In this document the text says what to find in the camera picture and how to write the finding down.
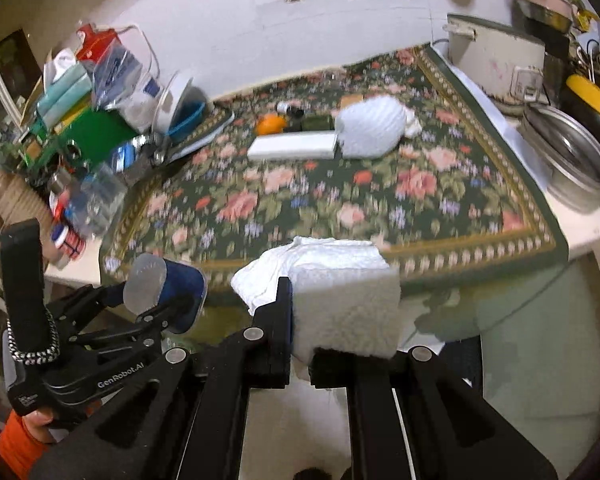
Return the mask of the left hand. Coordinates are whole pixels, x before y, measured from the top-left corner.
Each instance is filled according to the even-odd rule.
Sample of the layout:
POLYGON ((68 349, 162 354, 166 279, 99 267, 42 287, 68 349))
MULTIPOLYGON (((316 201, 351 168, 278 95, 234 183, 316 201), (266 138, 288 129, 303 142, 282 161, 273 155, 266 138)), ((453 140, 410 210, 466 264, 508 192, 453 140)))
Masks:
POLYGON ((28 434, 38 442, 44 444, 56 443, 57 440, 50 432, 50 424, 55 419, 55 412, 51 408, 39 408, 26 416, 23 416, 22 423, 27 429, 28 434))

